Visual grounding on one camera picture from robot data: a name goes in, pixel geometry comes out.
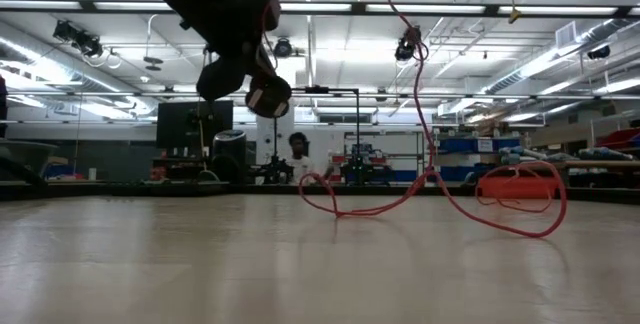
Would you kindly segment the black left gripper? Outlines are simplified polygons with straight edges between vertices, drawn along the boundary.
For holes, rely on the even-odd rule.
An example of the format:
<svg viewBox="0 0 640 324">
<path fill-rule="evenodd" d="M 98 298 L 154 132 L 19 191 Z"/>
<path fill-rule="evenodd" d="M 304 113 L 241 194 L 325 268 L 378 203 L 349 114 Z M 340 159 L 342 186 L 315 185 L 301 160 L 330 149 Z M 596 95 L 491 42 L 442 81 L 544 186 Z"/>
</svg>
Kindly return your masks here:
<svg viewBox="0 0 640 324">
<path fill-rule="evenodd" d="M 275 77 L 263 34 L 279 24 L 279 0 L 163 0 L 218 59 L 204 66 L 196 89 L 206 100 L 239 90 L 247 76 Z"/>
</svg>

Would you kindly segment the black monitor screen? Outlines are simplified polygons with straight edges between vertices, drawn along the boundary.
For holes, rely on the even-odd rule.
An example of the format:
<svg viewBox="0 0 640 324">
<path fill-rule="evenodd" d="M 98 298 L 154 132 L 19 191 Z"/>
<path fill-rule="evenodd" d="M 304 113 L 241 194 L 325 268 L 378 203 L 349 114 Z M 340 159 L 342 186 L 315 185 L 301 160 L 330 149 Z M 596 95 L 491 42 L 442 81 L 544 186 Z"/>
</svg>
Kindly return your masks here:
<svg viewBox="0 0 640 324">
<path fill-rule="evenodd" d="M 232 101 L 161 103 L 158 106 L 158 148 L 209 146 L 214 136 L 233 125 Z"/>
</svg>

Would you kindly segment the person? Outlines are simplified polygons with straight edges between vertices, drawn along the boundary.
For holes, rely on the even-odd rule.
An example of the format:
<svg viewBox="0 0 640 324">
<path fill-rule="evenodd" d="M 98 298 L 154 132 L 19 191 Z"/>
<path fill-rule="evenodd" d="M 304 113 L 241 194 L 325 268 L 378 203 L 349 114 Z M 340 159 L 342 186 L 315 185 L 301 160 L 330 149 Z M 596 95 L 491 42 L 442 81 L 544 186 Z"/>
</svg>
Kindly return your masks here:
<svg viewBox="0 0 640 324">
<path fill-rule="evenodd" d="M 290 184 L 297 185 L 301 178 L 309 173 L 315 173 L 313 161 L 308 156 L 309 142 L 302 132 L 295 132 L 289 136 L 291 156 L 286 160 L 292 168 Z"/>
</svg>

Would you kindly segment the background black robot rig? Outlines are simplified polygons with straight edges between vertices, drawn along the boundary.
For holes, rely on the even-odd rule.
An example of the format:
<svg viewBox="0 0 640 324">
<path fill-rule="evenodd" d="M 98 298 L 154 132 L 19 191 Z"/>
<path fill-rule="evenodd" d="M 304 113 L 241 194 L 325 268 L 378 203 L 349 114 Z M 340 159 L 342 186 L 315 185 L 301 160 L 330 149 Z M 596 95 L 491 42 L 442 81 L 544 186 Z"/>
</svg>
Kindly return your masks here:
<svg viewBox="0 0 640 324">
<path fill-rule="evenodd" d="M 291 88 L 292 95 L 294 93 L 300 94 L 302 97 L 308 97 L 315 99 L 316 97 L 332 96 L 335 98 L 350 98 L 353 97 L 356 100 L 355 103 L 355 125 L 356 125 L 356 152 L 352 155 L 353 160 L 356 163 L 356 181 L 359 184 L 363 183 L 362 167 L 364 166 L 364 160 L 361 158 L 362 150 L 360 149 L 360 129 L 363 124 L 361 121 L 361 106 L 360 106 L 360 91 L 357 88 L 330 88 L 326 86 L 308 86 Z"/>
</svg>

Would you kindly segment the black spotlight cluster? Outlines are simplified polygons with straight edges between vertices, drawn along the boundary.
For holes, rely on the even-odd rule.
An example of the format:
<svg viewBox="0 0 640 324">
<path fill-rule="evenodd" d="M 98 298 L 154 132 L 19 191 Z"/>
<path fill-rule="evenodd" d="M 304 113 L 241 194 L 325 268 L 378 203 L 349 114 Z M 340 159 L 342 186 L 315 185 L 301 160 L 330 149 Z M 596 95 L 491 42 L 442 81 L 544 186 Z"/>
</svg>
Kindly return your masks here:
<svg viewBox="0 0 640 324">
<path fill-rule="evenodd" d="M 83 56 L 100 57 L 104 51 L 98 35 L 76 27 L 71 21 L 58 20 L 53 37 L 61 42 L 69 43 Z"/>
</svg>

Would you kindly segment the blue storage bin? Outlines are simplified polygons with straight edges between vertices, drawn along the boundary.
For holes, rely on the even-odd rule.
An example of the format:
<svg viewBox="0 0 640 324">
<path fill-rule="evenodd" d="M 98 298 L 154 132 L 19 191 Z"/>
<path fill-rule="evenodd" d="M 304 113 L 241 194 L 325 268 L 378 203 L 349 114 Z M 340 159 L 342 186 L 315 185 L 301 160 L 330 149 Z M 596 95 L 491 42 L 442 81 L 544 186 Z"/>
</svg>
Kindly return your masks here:
<svg viewBox="0 0 640 324">
<path fill-rule="evenodd" d="M 439 141 L 438 153 L 495 153 L 519 145 L 518 138 L 448 138 Z"/>
</svg>

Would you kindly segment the red collapsible bin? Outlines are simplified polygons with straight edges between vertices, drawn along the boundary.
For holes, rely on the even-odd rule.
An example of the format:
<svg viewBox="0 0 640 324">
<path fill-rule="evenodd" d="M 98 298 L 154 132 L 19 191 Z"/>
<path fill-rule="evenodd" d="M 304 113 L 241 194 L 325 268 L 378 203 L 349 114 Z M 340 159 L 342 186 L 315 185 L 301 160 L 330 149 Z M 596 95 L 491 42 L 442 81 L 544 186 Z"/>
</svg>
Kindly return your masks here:
<svg viewBox="0 0 640 324">
<path fill-rule="evenodd" d="M 555 198 L 558 189 L 558 181 L 553 178 L 493 176 L 479 180 L 476 195 L 500 199 L 548 199 Z"/>
</svg>

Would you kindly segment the white air vent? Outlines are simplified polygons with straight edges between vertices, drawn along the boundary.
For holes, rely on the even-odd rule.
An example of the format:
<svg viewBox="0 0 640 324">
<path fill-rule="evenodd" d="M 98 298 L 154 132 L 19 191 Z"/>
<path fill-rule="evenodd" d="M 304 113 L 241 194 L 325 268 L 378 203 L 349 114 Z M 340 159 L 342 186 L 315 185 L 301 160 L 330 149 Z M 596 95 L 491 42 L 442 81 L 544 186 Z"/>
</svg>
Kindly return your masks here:
<svg viewBox="0 0 640 324">
<path fill-rule="evenodd" d="M 578 43 L 576 22 L 571 21 L 555 31 L 557 49 L 568 48 Z"/>
</svg>

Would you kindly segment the wooden workbench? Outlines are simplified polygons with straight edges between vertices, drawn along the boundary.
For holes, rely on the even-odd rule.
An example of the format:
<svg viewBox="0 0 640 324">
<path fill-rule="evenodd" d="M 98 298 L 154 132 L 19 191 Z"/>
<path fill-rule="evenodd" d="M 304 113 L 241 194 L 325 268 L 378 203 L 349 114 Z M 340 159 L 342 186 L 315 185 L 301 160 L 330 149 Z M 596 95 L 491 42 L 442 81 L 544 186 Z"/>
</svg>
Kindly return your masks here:
<svg viewBox="0 0 640 324">
<path fill-rule="evenodd" d="M 640 160 L 531 161 L 520 167 L 550 172 L 566 187 L 640 189 Z"/>
</svg>

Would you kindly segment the red tilted bin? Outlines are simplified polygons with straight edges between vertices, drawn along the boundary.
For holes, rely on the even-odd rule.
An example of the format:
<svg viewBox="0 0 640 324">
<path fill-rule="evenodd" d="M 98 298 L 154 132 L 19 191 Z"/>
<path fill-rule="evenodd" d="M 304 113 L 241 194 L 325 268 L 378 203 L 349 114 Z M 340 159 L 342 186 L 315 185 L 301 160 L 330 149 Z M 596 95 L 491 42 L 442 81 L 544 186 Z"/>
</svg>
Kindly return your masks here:
<svg viewBox="0 0 640 324">
<path fill-rule="evenodd" d="M 640 133 L 640 128 L 630 128 L 615 131 L 606 137 L 603 137 L 597 141 L 598 147 L 606 147 L 613 150 L 640 148 L 632 147 L 631 139 Z"/>
</svg>

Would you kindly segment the silver air duct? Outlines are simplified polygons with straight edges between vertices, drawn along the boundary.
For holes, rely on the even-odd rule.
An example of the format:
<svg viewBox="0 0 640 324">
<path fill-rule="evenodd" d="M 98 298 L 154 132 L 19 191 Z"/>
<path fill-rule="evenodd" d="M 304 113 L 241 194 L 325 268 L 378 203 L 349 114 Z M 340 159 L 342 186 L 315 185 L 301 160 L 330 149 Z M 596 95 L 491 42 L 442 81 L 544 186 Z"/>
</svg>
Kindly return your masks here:
<svg viewBox="0 0 640 324">
<path fill-rule="evenodd" d="M 522 82 L 559 64 L 564 59 L 586 53 L 615 34 L 640 24 L 640 19 L 607 19 L 582 32 L 577 32 L 578 43 L 568 48 L 557 49 L 556 45 L 546 52 L 520 62 L 514 69 L 492 77 L 479 91 L 480 94 L 497 92 Z"/>
</svg>

